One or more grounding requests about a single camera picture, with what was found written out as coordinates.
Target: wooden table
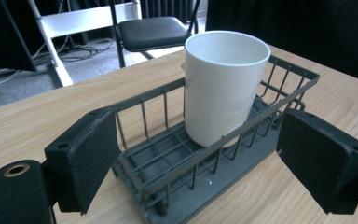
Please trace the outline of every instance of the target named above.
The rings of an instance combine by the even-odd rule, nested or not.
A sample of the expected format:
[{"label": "wooden table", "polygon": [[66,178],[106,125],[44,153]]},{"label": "wooden table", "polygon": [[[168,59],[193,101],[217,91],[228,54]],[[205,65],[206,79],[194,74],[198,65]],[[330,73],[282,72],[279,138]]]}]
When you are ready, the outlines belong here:
[{"label": "wooden table", "polygon": [[[280,49],[275,56],[321,75],[307,91],[307,111],[358,138],[358,79]],[[184,76],[182,51],[0,107],[0,167],[13,161],[44,161],[43,149],[87,112]],[[121,180],[106,176],[88,213],[63,214],[59,223],[142,223]],[[326,215],[281,159],[272,153],[191,223],[358,223]]]}]

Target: cup rim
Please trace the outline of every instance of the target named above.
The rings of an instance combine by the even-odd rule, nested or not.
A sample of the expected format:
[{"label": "cup rim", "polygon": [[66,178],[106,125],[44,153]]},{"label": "cup rim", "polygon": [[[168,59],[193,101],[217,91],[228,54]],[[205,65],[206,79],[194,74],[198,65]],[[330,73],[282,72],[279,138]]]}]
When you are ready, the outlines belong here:
[{"label": "cup rim", "polygon": [[[267,56],[261,60],[258,60],[257,62],[254,62],[254,63],[220,63],[220,62],[216,62],[216,61],[212,61],[212,60],[206,60],[206,59],[203,59],[203,58],[200,58],[200,57],[197,57],[194,52],[191,52],[191,50],[188,50],[188,43],[195,39],[195,38],[198,38],[200,36],[203,36],[203,35],[210,35],[210,34],[229,34],[229,35],[240,35],[242,37],[247,37],[247,38],[251,38],[253,40],[255,40],[257,43],[261,44],[262,46],[265,47],[265,49],[267,50]],[[204,61],[206,63],[213,63],[213,64],[218,64],[218,65],[223,65],[223,66],[230,66],[230,67],[233,67],[233,66],[251,66],[251,65],[254,65],[254,64],[257,64],[257,63],[262,63],[262,62],[265,62],[269,59],[270,55],[271,55],[271,49],[269,47],[268,44],[266,44],[263,40],[255,37],[255,36],[252,36],[252,35],[247,35],[245,33],[240,33],[240,32],[235,32],[235,31],[224,31],[224,30],[218,30],[218,31],[207,31],[207,32],[203,32],[203,33],[198,33],[198,34],[195,34],[195,35],[192,35],[191,37],[189,37],[186,42],[185,42],[185,52],[188,53],[188,54],[191,54],[193,57],[196,57],[198,58],[199,60],[201,61]]]}]

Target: white chair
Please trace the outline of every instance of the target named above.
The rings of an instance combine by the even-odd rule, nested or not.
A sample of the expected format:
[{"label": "white chair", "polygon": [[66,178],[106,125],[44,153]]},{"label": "white chair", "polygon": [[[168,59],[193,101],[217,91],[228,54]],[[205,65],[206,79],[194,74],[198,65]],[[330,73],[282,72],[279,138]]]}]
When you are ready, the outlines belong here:
[{"label": "white chair", "polygon": [[[48,47],[48,51],[51,54],[52,63],[61,84],[63,86],[72,85],[74,82],[60,60],[52,43],[52,38],[113,26],[111,7],[95,7],[41,16],[34,0],[28,1],[34,13],[39,30],[42,33],[46,46]],[[139,1],[116,5],[115,9],[118,21],[142,18]]]}]

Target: chair seat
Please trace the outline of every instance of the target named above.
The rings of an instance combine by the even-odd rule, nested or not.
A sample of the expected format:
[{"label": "chair seat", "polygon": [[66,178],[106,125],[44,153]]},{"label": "chair seat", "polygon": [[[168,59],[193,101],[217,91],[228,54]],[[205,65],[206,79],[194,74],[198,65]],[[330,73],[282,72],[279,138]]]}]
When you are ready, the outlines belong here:
[{"label": "chair seat", "polygon": [[123,21],[118,30],[124,48],[131,52],[183,46],[191,36],[175,17]]}]

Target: metal basket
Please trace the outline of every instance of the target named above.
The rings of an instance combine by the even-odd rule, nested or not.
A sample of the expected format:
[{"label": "metal basket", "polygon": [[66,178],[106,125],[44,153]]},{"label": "metal basket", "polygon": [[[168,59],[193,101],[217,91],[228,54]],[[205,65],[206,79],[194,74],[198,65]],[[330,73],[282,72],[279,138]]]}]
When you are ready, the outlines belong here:
[{"label": "metal basket", "polygon": [[304,93],[318,79],[271,56],[247,121],[209,147],[186,134],[183,78],[114,104],[122,153],[113,170],[147,222],[186,222],[275,149],[283,110],[304,110]]}]

